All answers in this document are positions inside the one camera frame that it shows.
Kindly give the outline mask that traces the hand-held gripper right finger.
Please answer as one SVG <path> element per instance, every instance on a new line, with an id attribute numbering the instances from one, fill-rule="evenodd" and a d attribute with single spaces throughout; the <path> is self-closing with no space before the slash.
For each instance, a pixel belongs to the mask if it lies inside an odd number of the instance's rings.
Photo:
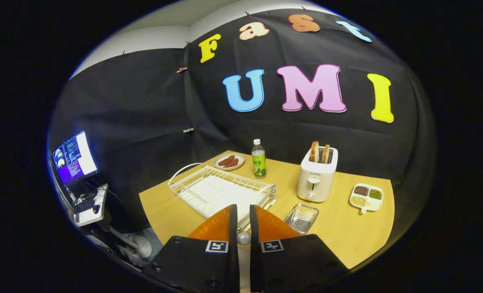
<path id="1" fill-rule="evenodd" d="M 252 292 L 320 293 L 349 273 L 317 235 L 300 235 L 260 206 L 250 206 L 250 225 Z"/>

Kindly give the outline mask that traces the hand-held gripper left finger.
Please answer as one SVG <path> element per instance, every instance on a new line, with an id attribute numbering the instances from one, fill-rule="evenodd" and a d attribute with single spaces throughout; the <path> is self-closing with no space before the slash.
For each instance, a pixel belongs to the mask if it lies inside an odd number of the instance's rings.
<path id="1" fill-rule="evenodd" d="M 238 293 L 237 206 L 228 205 L 189 236 L 173 236 L 144 269 L 175 293 Z"/>

